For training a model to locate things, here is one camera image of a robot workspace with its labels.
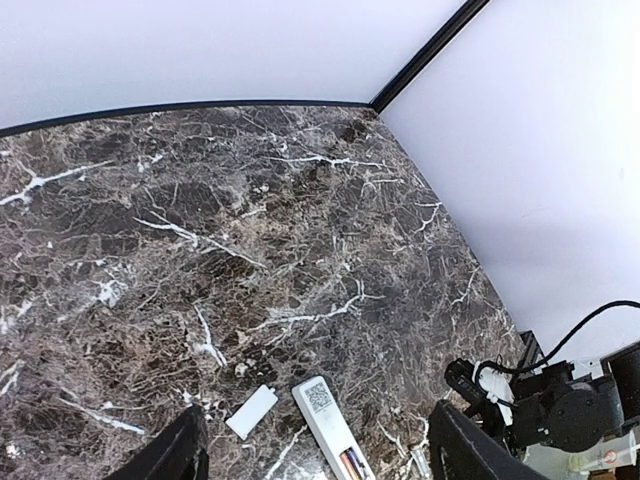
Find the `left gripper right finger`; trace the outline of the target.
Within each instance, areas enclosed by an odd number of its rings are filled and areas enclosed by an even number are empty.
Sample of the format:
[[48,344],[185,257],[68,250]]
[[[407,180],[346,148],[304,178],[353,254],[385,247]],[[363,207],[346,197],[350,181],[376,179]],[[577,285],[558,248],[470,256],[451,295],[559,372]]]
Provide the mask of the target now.
[[429,416],[429,463],[435,480],[544,480],[512,457],[448,401]]

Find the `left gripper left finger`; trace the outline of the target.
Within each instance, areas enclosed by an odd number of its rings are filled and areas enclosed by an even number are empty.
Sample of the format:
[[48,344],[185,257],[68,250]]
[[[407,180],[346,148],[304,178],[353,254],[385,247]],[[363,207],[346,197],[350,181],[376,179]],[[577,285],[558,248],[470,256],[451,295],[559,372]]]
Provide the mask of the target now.
[[208,433],[198,405],[186,408],[109,480],[209,478]]

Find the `white battery cover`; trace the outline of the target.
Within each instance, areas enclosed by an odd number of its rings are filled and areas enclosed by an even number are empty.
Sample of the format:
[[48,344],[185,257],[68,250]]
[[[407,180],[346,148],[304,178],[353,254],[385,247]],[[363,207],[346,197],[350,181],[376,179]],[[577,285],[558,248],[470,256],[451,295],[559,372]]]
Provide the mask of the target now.
[[246,440],[278,402],[275,389],[261,385],[226,421],[225,424],[241,439]]

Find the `long white remote control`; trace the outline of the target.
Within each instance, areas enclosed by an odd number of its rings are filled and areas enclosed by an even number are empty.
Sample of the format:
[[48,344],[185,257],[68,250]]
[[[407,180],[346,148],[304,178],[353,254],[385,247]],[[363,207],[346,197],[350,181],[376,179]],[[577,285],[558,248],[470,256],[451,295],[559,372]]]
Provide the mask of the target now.
[[375,479],[376,476],[325,379],[322,376],[315,376],[293,387],[291,392],[335,477],[340,480],[350,480],[340,460],[340,454],[349,448],[354,448],[360,452],[372,473],[372,479]]

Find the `clear handle screwdriver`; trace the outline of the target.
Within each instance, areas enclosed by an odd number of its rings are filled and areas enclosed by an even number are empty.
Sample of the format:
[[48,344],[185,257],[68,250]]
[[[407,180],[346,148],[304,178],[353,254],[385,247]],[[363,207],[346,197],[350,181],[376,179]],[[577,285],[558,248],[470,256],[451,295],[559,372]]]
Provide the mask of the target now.
[[420,446],[416,445],[411,449],[410,453],[413,464],[415,465],[420,478],[424,480],[431,480],[431,468],[423,449]]

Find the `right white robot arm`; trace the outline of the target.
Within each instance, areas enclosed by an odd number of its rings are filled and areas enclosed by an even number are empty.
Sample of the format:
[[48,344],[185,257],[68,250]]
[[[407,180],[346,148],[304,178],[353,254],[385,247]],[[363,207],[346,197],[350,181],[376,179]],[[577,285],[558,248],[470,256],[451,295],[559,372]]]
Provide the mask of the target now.
[[627,348],[596,363],[603,372],[577,374],[562,361],[512,386],[515,409],[506,428],[513,450],[540,444],[569,453],[604,438],[622,437],[639,426],[639,348]]

